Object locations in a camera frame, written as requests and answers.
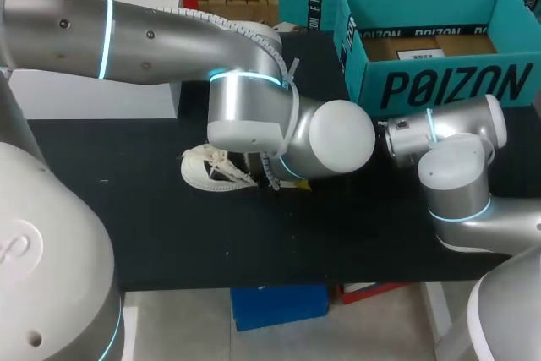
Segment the white label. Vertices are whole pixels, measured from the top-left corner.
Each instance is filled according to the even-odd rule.
[[[442,58],[445,56],[443,50],[435,48],[433,50],[414,50],[414,51],[399,51],[397,52],[398,59],[431,59]]]

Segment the black table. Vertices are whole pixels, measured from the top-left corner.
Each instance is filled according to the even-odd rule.
[[[328,36],[284,36],[300,91],[346,98]],[[190,188],[178,156],[205,142],[208,85],[186,84],[178,120],[47,120],[30,125],[52,170],[111,235],[128,291],[481,277],[507,257],[458,254],[434,235],[416,171],[374,154],[313,191]],[[493,194],[541,196],[541,122],[507,109],[509,141],[490,168]]]

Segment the tile floor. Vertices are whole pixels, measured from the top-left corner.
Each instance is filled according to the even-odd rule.
[[[471,283],[446,287],[454,315]],[[127,339],[123,361],[434,360],[418,285],[334,304],[326,317],[242,333],[228,289],[128,293],[126,307],[127,336],[134,341]]]

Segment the screw hole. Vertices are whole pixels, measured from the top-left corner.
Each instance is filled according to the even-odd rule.
[[[41,343],[43,342],[43,337],[41,337],[41,334],[37,331],[29,331],[26,333],[26,341],[35,348],[38,348]]]
[[[66,19],[62,19],[58,22],[58,25],[60,26],[60,28],[62,29],[68,29],[69,26],[71,25],[71,23],[69,23],[69,20],[66,20]]]

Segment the robotic arm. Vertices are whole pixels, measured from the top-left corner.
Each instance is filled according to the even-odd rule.
[[[351,172],[374,150],[368,115],[348,101],[299,96],[280,42],[264,31],[112,0],[0,0],[0,19],[0,64],[10,68],[141,85],[209,80],[209,141],[263,153],[270,178]]]
[[[368,115],[348,101],[300,96],[280,42],[256,31],[211,14],[111,0],[0,0],[0,64],[142,85],[209,80],[209,141],[261,153],[269,178],[360,168],[374,149]],[[0,96],[0,124],[9,130],[0,138],[0,359],[119,361],[122,302],[107,231],[47,169],[2,77]],[[502,120],[488,98],[387,125],[391,156],[418,164],[449,246],[515,254],[540,242],[532,233],[541,223],[537,203],[525,209],[489,196],[486,165],[505,144]],[[441,171],[450,153],[457,160]],[[449,177],[450,169],[461,176]]]

